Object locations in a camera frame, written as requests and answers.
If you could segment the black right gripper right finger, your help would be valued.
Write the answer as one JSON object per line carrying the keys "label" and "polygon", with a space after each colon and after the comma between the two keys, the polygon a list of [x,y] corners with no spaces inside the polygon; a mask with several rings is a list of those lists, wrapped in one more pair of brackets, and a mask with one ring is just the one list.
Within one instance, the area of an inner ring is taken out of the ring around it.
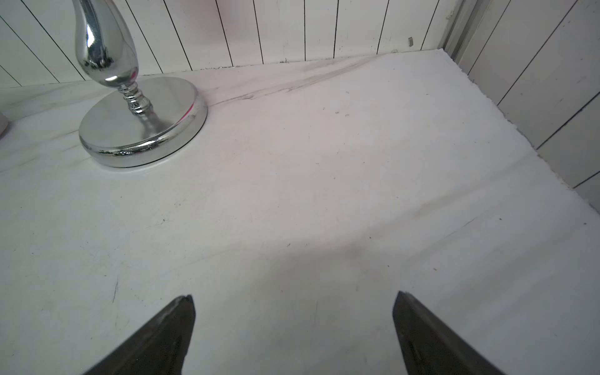
{"label": "black right gripper right finger", "polygon": [[501,374],[414,295],[399,292],[392,317],[408,374]]}

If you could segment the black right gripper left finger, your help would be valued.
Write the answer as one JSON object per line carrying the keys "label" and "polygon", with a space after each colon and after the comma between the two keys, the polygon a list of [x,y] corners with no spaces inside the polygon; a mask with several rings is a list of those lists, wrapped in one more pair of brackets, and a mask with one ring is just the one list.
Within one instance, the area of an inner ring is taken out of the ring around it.
{"label": "black right gripper left finger", "polygon": [[191,295],[161,309],[87,374],[181,374],[195,325]]}

